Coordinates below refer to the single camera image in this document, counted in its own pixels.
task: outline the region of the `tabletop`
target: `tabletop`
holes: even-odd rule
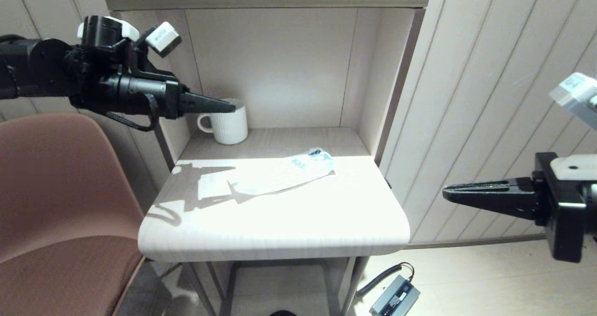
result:
[[[239,170],[268,178],[281,158],[314,147],[333,156],[332,173],[257,196],[228,181]],[[141,223],[139,249],[156,261],[298,259],[387,254],[409,239],[409,222],[356,131],[253,129],[240,144],[190,140]]]

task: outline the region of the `wall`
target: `wall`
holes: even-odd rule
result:
[[[104,0],[0,1],[0,34],[21,34],[28,38],[59,38],[70,44],[78,43],[76,28],[85,16],[108,14]],[[0,121],[54,112],[81,112],[94,118],[115,148],[141,207],[148,208],[151,205],[169,174],[153,132],[134,131],[103,116],[76,110],[64,98],[15,99],[0,102]]]
[[[412,242],[541,233],[441,188],[529,176],[535,152],[596,152],[597,133],[548,97],[574,71],[597,74],[595,2],[430,0],[380,166]]]

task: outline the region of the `chair backrest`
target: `chair backrest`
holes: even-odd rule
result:
[[[142,219],[91,118],[46,114],[0,124],[0,263],[73,238],[136,240]]]

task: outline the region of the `tile floor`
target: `tile floor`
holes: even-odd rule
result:
[[[553,260],[544,240],[403,250],[371,257],[362,282],[409,261],[416,268],[413,283],[421,291],[409,316],[597,316],[597,244],[587,238],[584,246],[580,264]],[[143,265],[119,316],[206,315],[180,267],[164,275],[170,267]],[[256,284],[251,277],[267,284]],[[328,316],[322,277],[319,267],[241,269],[232,314],[269,316],[286,308],[298,316]],[[351,316],[368,316],[393,279],[356,301]]]

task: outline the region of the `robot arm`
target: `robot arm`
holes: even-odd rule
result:
[[[597,130],[597,81],[575,73],[550,96]],[[446,186],[450,202],[535,221],[554,259],[580,262],[585,234],[597,234],[597,154],[537,153],[530,178]]]
[[[149,62],[149,47],[165,57],[180,43],[170,23],[139,35],[126,21],[89,16],[77,35],[81,44],[76,46],[0,36],[0,99],[68,97],[76,108],[141,131],[155,129],[159,117],[235,110],[228,102],[190,93],[173,73]],[[147,115],[151,124],[139,125],[114,112]]]

